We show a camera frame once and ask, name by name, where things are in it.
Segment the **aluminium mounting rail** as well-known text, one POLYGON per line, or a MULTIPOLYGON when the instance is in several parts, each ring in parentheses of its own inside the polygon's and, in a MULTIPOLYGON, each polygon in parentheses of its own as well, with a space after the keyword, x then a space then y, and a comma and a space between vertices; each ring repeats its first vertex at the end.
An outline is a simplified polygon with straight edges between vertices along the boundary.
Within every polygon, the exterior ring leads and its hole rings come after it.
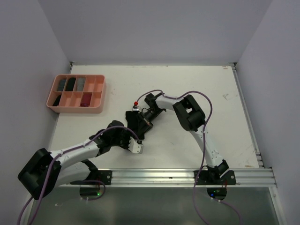
MULTIPOLYGON (((194 185, 195 169, 98 169, 112 170, 109 187, 185 187, 194 185)), ((196 185, 200 188, 262 188, 276 187, 276 180, 272 169, 246 168, 233 169, 236 185, 196 185)), ((79 179, 85 179, 89 169, 68 168, 59 176, 57 186, 67 185, 79 179)))

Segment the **dark red rolled underwear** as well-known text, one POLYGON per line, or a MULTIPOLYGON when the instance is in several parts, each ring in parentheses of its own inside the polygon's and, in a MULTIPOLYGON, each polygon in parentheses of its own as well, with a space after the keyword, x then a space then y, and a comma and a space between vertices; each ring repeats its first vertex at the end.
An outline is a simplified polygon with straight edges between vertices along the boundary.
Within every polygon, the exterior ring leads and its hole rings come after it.
POLYGON ((91 101, 92 93, 83 93, 80 107, 89 107, 91 101))

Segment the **grey striped rolled underwear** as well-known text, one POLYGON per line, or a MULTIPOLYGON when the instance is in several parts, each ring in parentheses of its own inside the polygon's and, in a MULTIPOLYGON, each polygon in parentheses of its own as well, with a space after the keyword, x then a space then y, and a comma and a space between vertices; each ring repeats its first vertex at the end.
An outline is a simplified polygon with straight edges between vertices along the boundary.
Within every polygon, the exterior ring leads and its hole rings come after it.
POLYGON ((57 91, 63 91, 65 84, 66 84, 66 78, 60 79, 57 87, 57 91))

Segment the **pink divided organizer tray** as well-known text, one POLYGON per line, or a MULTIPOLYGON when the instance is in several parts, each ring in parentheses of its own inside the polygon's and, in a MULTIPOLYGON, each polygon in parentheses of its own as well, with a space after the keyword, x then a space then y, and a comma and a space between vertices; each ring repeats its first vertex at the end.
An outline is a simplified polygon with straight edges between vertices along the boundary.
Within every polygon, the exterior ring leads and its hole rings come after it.
POLYGON ((101 113, 104 107, 105 91, 106 82, 104 75, 57 75, 53 81, 46 106, 56 113, 101 113), (73 91, 65 91, 70 77, 76 78, 74 89, 73 91), (76 91, 77 79, 79 77, 85 77, 86 79, 83 91, 76 91), (67 79, 64 90, 57 91, 59 80, 63 78, 67 79), (92 93, 89 107, 80 107, 83 93, 92 93), (57 107, 53 107, 53 103, 58 95, 61 95, 60 103, 57 107))

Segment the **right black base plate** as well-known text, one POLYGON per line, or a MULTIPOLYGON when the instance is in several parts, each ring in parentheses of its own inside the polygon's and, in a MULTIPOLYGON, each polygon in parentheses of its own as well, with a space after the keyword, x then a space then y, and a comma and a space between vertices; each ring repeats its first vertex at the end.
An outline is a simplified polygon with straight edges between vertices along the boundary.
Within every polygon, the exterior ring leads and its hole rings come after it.
POLYGON ((196 185, 236 185, 235 173, 233 170, 219 170, 207 167, 206 170, 194 170, 196 185))

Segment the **grey striped underwear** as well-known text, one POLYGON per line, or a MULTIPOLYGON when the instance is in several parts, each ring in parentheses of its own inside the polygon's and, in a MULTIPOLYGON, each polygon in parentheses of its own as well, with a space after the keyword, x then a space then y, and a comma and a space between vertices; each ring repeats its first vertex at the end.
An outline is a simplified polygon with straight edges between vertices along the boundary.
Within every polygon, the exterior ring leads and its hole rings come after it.
POLYGON ((76 91, 83 91, 85 85, 85 77, 79 77, 77 79, 76 91))
POLYGON ((66 84, 66 78, 60 79, 57 87, 57 91, 63 91, 65 84, 66 84))

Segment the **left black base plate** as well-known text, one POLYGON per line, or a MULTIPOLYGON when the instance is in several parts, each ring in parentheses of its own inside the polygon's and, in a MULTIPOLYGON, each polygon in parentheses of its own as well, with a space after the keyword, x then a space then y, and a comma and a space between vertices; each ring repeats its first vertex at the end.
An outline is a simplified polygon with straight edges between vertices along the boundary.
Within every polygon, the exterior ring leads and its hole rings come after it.
POLYGON ((112 180, 112 170, 93 170, 90 171, 85 179, 77 179, 70 184, 72 185, 96 185, 97 181, 101 181, 105 185, 110 185, 112 180))

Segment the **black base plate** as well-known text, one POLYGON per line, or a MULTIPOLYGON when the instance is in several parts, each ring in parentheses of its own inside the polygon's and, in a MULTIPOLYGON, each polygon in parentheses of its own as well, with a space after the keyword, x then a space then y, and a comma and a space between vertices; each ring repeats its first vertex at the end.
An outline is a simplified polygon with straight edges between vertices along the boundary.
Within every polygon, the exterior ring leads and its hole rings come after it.
POLYGON ((85 179, 77 179, 70 184, 72 185, 96 185, 97 181, 101 181, 105 185, 110 185, 112 180, 112 170, 93 170, 90 171, 85 179))
POLYGON ((206 170, 194 170, 196 185, 236 185, 235 173, 233 170, 219 170, 207 167, 206 170))

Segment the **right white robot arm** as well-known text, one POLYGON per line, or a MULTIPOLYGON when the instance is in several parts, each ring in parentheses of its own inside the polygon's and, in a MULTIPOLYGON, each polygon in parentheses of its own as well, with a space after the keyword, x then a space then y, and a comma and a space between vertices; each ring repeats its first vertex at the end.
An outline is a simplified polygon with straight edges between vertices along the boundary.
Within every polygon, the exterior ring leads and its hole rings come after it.
POLYGON ((202 151, 200 167, 202 168, 203 164, 206 163, 210 181, 214 184, 221 183, 225 179, 225 174, 229 171, 229 166, 219 154, 207 131, 207 125, 213 111, 210 99, 198 91, 188 91, 180 97, 171 97, 162 90, 158 91, 160 93, 157 95, 153 95, 151 91, 141 95, 141 97, 145 97, 144 101, 150 107, 144 117, 148 121, 152 121, 162 111, 174 111, 181 127, 194 137, 202 151), (192 93, 200 94, 206 98, 210 105, 208 117, 191 95, 192 93))

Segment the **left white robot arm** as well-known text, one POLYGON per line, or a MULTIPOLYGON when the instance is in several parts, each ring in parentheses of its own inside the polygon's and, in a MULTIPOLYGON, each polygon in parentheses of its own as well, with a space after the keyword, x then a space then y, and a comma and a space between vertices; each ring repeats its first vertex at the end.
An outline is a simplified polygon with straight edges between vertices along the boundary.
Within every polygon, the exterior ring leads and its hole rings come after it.
POLYGON ((130 128, 114 120, 106 129, 99 130, 87 140, 72 147, 48 151, 45 148, 37 150, 17 178, 38 200, 47 196, 57 186, 63 171, 82 163, 84 160, 95 158, 107 153, 111 147, 121 147, 129 150, 133 144, 141 140, 130 128))

